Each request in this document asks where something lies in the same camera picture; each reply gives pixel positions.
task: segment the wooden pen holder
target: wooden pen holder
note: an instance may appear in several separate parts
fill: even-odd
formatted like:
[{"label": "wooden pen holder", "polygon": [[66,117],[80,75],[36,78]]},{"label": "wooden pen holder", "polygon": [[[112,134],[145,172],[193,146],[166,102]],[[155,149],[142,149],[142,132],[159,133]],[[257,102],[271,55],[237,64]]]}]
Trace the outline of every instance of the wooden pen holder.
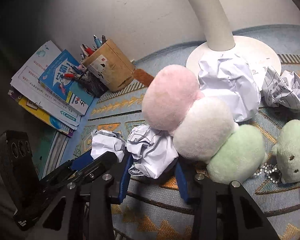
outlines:
[{"label": "wooden pen holder", "polygon": [[133,80],[135,66],[111,39],[82,61],[82,64],[111,92],[124,89]]}]

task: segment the blue book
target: blue book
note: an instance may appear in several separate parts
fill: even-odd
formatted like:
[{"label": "blue book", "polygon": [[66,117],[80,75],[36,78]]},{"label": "blue book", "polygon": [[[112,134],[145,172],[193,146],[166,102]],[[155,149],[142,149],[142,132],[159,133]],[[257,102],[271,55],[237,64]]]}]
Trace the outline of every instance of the blue book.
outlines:
[{"label": "blue book", "polygon": [[71,65],[78,67],[80,64],[65,49],[42,73],[39,83],[61,101],[67,103],[75,112],[85,115],[93,101],[93,95],[75,79],[61,76],[62,74],[72,74],[69,71],[72,69]]}]

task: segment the lamp base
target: lamp base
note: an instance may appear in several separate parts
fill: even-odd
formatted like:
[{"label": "lamp base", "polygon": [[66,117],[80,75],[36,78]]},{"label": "lamp base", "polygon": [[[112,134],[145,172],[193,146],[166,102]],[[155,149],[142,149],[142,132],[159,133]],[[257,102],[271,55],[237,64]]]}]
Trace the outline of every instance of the lamp base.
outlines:
[{"label": "lamp base", "polygon": [[[234,36],[235,46],[227,50],[229,52],[236,53],[240,57],[243,57],[249,64],[249,68],[252,71],[255,68],[260,68],[263,66],[268,67],[272,66],[277,73],[281,74],[281,62],[278,55],[271,49],[268,45],[254,38],[246,37],[246,36]],[[222,51],[214,51],[209,49],[207,42],[201,44],[197,48],[192,51],[189,55],[186,63],[186,67],[190,69],[196,76],[198,76],[200,69],[199,60],[203,56],[203,54],[215,54],[220,55]],[[263,80],[257,81],[259,90],[261,90],[261,86]]]}]

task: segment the green plush toy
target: green plush toy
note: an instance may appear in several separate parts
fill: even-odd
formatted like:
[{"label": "green plush toy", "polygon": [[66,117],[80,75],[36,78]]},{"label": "green plush toy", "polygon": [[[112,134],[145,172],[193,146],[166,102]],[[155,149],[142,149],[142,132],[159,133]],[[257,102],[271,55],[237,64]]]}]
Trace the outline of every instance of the green plush toy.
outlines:
[{"label": "green plush toy", "polygon": [[300,121],[291,120],[281,129],[272,148],[283,183],[300,181]]},{"label": "green plush toy", "polygon": [[244,182],[267,160],[263,135],[252,125],[241,125],[207,165],[209,177],[219,183]]}]

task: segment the screw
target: screw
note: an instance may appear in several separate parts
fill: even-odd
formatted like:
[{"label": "screw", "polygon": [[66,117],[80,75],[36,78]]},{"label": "screw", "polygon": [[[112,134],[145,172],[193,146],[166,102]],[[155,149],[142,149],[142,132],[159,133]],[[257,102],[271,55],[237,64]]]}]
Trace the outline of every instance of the screw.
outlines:
[{"label": "screw", "polygon": [[111,174],[109,174],[109,173],[103,174],[103,176],[102,176],[102,179],[103,179],[103,180],[109,180],[109,179],[111,179],[111,178],[112,178],[112,176],[111,176]]},{"label": "screw", "polygon": [[74,183],[74,182],[68,183],[68,184],[67,184],[67,188],[68,188],[68,189],[73,189],[73,188],[75,188],[75,183]]},{"label": "screw", "polygon": [[204,179],[204,175],[201,174],[201,173],[197,173],[194,177],[195,177],[197,180],[202,180],[202,179]]},{"label": "screw", "polygon": [[240,182],[234,180],[234,181],[231,182],[231,185],[232,185],[233,187],[240,187],[241,184],[240,184]]}]

